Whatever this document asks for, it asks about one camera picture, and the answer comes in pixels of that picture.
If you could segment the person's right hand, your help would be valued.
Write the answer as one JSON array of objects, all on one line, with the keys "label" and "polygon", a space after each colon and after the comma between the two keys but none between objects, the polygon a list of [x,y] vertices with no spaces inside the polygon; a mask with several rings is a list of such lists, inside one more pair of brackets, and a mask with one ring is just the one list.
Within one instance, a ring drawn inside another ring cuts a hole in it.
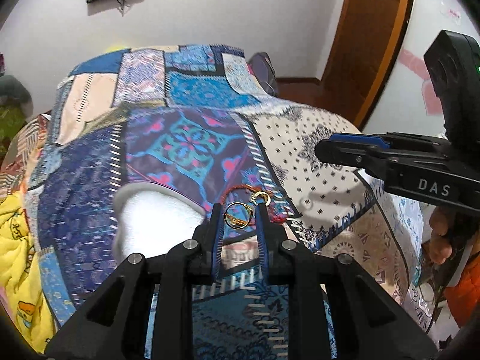
[{"label": "person's right hand", "polygon": [[450,207],[437,206],[430,216],[429,225],[432,229],[430,237],[429,256],[433,263],[442,265],[452,255],[452,246],[445,238],[453,226],[456,211]]}]

